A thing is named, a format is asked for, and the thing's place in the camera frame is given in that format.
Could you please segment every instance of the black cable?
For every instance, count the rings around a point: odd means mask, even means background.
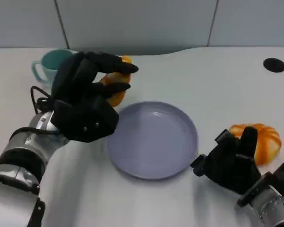
[[[35,96],[34,96],[34,90],[39,91],[44,96],[46,96],[48,99],[51,99],[52,97],[47,92],[43,91],[41,88],[39,88],[37,86],[32,86],[30,88],[30,96],[32,98],[32,103],[33,103],[33,106],[34,106],[34,110],[35,110],[35,113],[38,114],[39,112],[38,112],[38,107],[37,107],[37,103],[36,103]]]
[[[35,110],[35,113],[38,114],[39,113],[38,112],[38,105],[37,105],[36,100],[35,100],[34,90],[37,90],[40,93],[42,93],[44,96],[46,96],[46,98],[45,97],[39,98],[37,102],[41,103],[44,100],[47,100],[47,102],[50,103],[50,102],[52,102],[52,97],[47,92],[43,91],[41,88],[39,88],[37,86],[32,86],[30,88],[30,96],[32,98],[34,110]],[[42,129],[36,129],[36,128],[33,128],[33,127],[23,127],[23,128],[19,128],[16,131],[14,131],[9,140],[11,140],[15,135],[17,135],[20,132],[32,132],[32,133],[35,133],[37,135],[59,135],[60,134],[59,131],[47,131],[47,130],[42,130]]]
[[[59,131],[47,131],[47,130],[36,129],[32,127],[23,127],[23,128],[19,128],[16,131],[14,131],[9,140],[11,140],[15,135],[17,135],[20,132],[32,132],[37,135],[59,135],[60,134]]]

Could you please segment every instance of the plate rim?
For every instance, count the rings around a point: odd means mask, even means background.
[[[199,151],[199,135],[198,135],[198,130],[197,130],[197,127],[196,127],[194,121],[193,121],[183,110],[181,110],[180,108],[178,108],[178,107],[176,107],[176,106],[174,106],[174,105],[172,105],[172,104],[169,104],[169,103],[166,103],[166,102],[162,102],[162,101],[140,101],[140,102],[133,103],[133,104],[129,104],[129,105],[123,107],[123,108],[119,111],[119,115],[121,115],[122,112],[126,111],[128,108],[133,107],[133,106],[135,106],[135,105],[144,105],[144,104],[150,104],[150,103],[151,103],[151,104],[161,104],[161,105],[170,106],[170,107],[176,109],[177,111],[180,111],[182,114],[184,114],[184,115],[188,118],[188,120],[190,121],[190,124],[193,126],[193,128],[194,128],[194,130],[195,130],[196,145],[195,145],[195,157],[193,157],[193,159],[196,158],[196,157],[198,156],[198,151]],[[121,172],[126,173],[126,174],[128,174],[128,175],[130,175],[130,176],[133,176],[133,177],[136,177],[136,178],[140,178],[140,179],[143,179],[143,180],[161,180],[161,179],[167,179],[167,178],[173,177],[173,176],[175,176],[175,175],[181,173],[182,171],[184,171],[185,169],[187,169],[187,168],[190,166],[190,164],[187,164],[186,167],[183,167],[182,169],[176,171],[174,174],[172,174],[172,175],[167,175],[167,176],[163,176],[163,177],[160,177],[160,178],[158,178],[158,177],[145,177],[145,176],[141,176],[141,175],[134,174],[134,173],[132,173],[132,172],[129,172],[129,171],[126,171],[126,170],[120,168],[120,167],[114,162],[114,160],[111,158],[111,156],[110,156],[110,151],[109,151],[109,149],[108,149],[107,143],[108,143],[108,139],[107,139],[107,137],[105,137],[105,139],[104,139],[104,150],[105,150],[105,152],[107,153],[109,160],[110,160],[110,161],[112,162],[112,164],[115,166],[115,168],[116,168],[118,171],[121,171]]]

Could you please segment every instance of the mug handle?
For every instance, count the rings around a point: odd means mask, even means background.
[[[38,72],[37,72],[37,69],[36,69],[36,65],[38,65],[38,64],[41,64],[41,62],[40,62],[40,61],[33,61],[33,63],[32,63],[32,71],[33,71],[33,74],[34,74],[36,80],[37,80],[39,83],[44,83],[44,84],[45,84],[45,83],[48,82],[48,80],[42,79],[42,78],[39,76],[39,74],[38,74]]]

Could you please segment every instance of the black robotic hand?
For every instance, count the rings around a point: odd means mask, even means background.
[[[63,62],[50,98],[38,100],[38,109],[53,110],[51,123],[69,140],[91,142],[112,134],[119,115],[106,101],[130,88],[127,83],[93,83],[98,72],[135,73],[138,67],[107,53],[79,52]]]
[[[220,186],[244,194],[261,178],[254,160],[257,130],[247,127],[241,139],[224,130],[215,141],[218,145],[208,156],[200,155],[191,164],[194,174],[206,175]]]

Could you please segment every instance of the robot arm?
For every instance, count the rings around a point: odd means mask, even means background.
[[[118,113],[107,98],[130,88],[126,83],[93,83],[98,72],[135,73],[120,57],[80,52],[60,67],[52,96],[33,99],[36,115],[16,130],[0,156],[0,227],[40,227],[45,204],[39,184],[53,153],[70,140],[91,142],[112,134]]]
[[[194,174],[242,195],[237,204],[249,205],[265,227],[284,227],[284,163],[261,176],[253,158],[257,130],[251,127],[241,139],[224,130],[215,141],[218,145],[208,156],[200,155],[191,164]]]

